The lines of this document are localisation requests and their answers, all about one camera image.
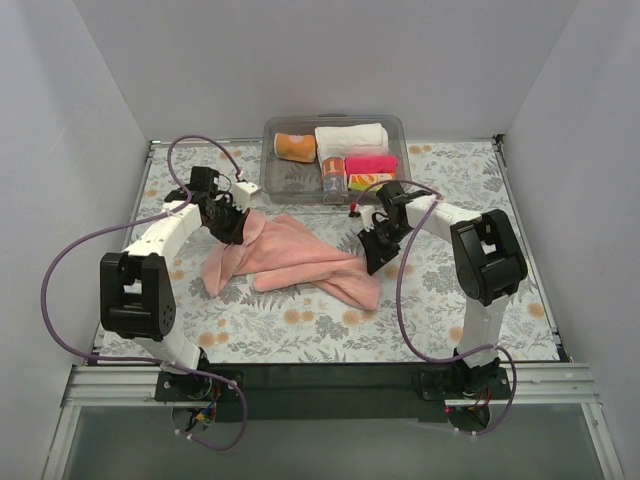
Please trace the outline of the rabbit print towel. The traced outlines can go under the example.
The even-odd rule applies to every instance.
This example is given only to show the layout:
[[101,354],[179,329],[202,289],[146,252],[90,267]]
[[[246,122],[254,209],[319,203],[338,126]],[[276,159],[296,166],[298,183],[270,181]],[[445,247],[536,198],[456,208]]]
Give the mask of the rabbit print towel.
[[326,193],[343,193],[346,187],[345,161],[341,157],[329,157],[322,161],[322,184]]

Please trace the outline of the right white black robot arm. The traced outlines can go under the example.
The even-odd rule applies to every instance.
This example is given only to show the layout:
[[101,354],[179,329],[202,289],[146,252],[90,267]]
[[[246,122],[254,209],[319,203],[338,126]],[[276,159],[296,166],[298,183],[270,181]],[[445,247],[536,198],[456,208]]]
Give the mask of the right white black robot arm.
[[408,261],[420,231],[451,245],[458,284],[465,296],[461,339],[449,358],[420,354],[427,366],[414,377],[426,400],[449,396],[486,402],[492,393],[511,394],[512,386],[500,365],[506,352],[499,336],[506,307],[528,275],[528,265],[507,214],[466,210],[443,201],[439,192],[423,185],[405,191],[405,180],[382,180],[370,186],[379,207],[354,200],[352,218],[362,222],[358,238],[367,271],[378,272],[395,257]]

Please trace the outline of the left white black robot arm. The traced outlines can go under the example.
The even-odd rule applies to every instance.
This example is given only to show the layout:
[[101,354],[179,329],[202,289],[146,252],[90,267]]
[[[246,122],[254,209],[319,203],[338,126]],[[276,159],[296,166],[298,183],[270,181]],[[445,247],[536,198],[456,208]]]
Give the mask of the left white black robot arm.
[[192,400],[208,398],[214,381],[202,368],[208,364],[204,351],[175,326],[169,266],[203,227],[225,245],[240,245],[251,198],[259,191],[238,180],[223,192],[219,177],[210,167],[194,167],[186,188],[165,197],[161,218],[122,252],[100,261],[102,327],[144,348],[166,373],[166,386]]

